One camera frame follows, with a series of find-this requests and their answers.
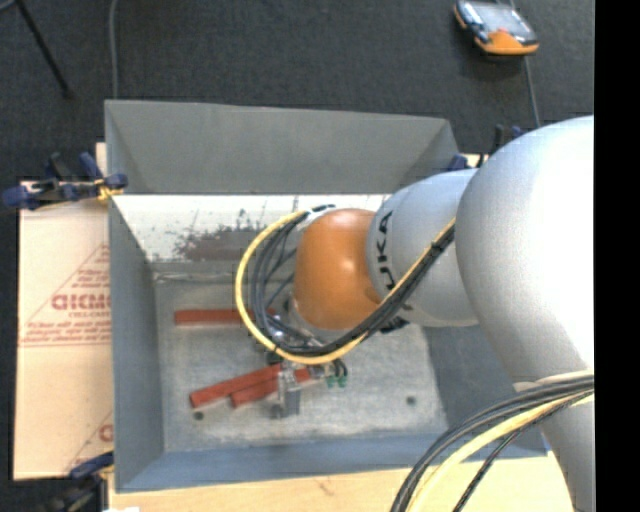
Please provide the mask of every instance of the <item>wooden surface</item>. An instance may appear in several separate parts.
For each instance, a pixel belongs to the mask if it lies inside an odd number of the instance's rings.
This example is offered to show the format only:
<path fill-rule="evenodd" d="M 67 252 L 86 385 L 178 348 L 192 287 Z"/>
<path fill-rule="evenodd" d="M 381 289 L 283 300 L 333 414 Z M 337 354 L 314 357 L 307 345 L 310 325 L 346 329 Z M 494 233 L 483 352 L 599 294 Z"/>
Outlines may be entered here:
<path fill-rule="evenodd" d="M 455 468 L 431 496 L 429 510 L 451 510 L 479 466 L 473 462 Z M 139 507 L 140 512 L 383 512 L 407 473 L 401 469 L 127 494 L 115 493 L 111 485 L 109 505 L 116 510 Z M 572 510 L 551 455 L 496 461 L 465 507 L 465 512 Z"/>

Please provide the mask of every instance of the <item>cardboard sheet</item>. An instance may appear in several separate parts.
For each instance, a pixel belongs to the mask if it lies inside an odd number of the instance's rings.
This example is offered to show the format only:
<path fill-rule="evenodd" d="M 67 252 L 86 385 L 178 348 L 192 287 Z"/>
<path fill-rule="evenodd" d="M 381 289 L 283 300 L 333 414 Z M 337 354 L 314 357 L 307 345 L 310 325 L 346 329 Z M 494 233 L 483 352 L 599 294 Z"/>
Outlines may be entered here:
<path fill-rule="evenodd" d="M 20 214 L 13 477 L 65 476 L 113 447 L 107 207 Z"/>

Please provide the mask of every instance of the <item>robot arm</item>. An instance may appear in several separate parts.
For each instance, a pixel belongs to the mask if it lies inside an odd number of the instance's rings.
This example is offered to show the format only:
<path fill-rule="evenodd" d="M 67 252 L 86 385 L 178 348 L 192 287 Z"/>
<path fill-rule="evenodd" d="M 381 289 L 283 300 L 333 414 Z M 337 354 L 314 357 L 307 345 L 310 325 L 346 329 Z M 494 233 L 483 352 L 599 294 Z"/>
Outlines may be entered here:
<path fill-rule="evenodd" d="M 298 326 L 332 337 L 362 325 L 454 220 L 455 242 L 397 315 L 431 327 L 479 323 L 514 383 L 593 372 L 593 138 L 593 117 L 550 125 L 480 169 L 398 191 L 374 214 L 325 214 L 298 246 Z M 564 410 L 543 427 L 583 511 L 595 509 L 593 407 Z"/>

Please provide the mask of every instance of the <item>gray bin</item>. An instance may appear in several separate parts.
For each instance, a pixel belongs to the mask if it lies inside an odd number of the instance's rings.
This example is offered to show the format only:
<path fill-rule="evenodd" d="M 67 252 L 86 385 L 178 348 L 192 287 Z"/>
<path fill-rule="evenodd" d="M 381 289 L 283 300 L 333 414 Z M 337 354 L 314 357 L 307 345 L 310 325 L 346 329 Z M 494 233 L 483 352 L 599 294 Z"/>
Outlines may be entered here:
<path fill-rule="evenodd" d="M 109 172 L 130 179 L 109 213 L 116 489 L 413 465 L 450 420 L 426 331 L 417 326 L 375 336 L 347 355 L 347 387 L 303 389 L 300 416 L 271 419 L 268 400 L 194 415 L 190 391 L 258 369 L 264 354 L 242 325 L 173 323 L 176 309 L 233 306 L 246 230 L 210 257 L 190 257 L 176 244 L 219 228 L 207 219 L 229 197 L 243 222 L 258 215 L 243 201 L 260 197 L 275 210 L 314 194 L 373 198 L 375 208 L 380 197 L 447 166 L 457 151 L 449 123 L 140 101 L 107 102 L 106 123 Z M 493 372 L 493 360 L 489 366 Z M 509 389 L 508 379 L 502 386 Z"/>

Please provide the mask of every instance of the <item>cable bundle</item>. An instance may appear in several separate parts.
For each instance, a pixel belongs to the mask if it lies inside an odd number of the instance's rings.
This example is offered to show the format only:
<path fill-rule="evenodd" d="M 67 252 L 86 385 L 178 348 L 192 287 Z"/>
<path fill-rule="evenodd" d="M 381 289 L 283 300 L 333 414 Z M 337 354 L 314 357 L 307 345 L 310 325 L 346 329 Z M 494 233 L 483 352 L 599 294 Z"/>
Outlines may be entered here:
<path fill-rule="evenodd" d="M 428 510 L 429 492 L 451 467 L 502 438 L 453 508 L 454 512 L 459 512 L 504 448 L 526 430 L 562 409 L 589 399 L 593 393 L 593 375 L 564 378 L 522 391 L 473 415 L 458 427 L 445 432 L 422 456 L 400 487 L 391 512 Z M 433 471 L 427 471 L 447 448 L 479 430 L 482 433 L 464 443 Z"/>
<path fill-rule="evenodd" d="M 377 331 L 387 329 L 389 325 L 392 325 L 398 310 L 429 268 L 435 263 L 438 256 L 453 242 L 454 238 L 455 218 L 445 226 L 434 241 L 424 250 L 420 258 L 409 268 L 371 315 L 334 341 L 319 340 L 309 333 L 299 331 L 282 322 L 268 312 L 270 304 L 286 284 L 291 282 L 293 276 L 285 279 L 280 287 L 266 300 L 265 294 L 269 278 L 295 253 L 295 250 L 287 252 L 285 248 L 289 234 L 311 214 L 322 212 L 330 207 L 320 206 L 312 210 L 294 212 L 268 226 L 249 245 L 240 260 L 236 274 L 236 305 L 251 334 L 270 351 L 284 359 L 300 364 L 313 365 L 333 361 L 349 352 Z M 244 304 L 244 275 L 249 260 L 265 241 L 263 251 L 256 258 L 256 265 L 250 283 L 250 303 L 255 316 L 254 321 Z M 279 253 L 279 256 L 276 258 L 275 263 L 272 263 L 276 252 Z M 277 331 L 284 333 L 294 343 L 286 343 L 278 339 L 279 337 L 275 336 Z"/>

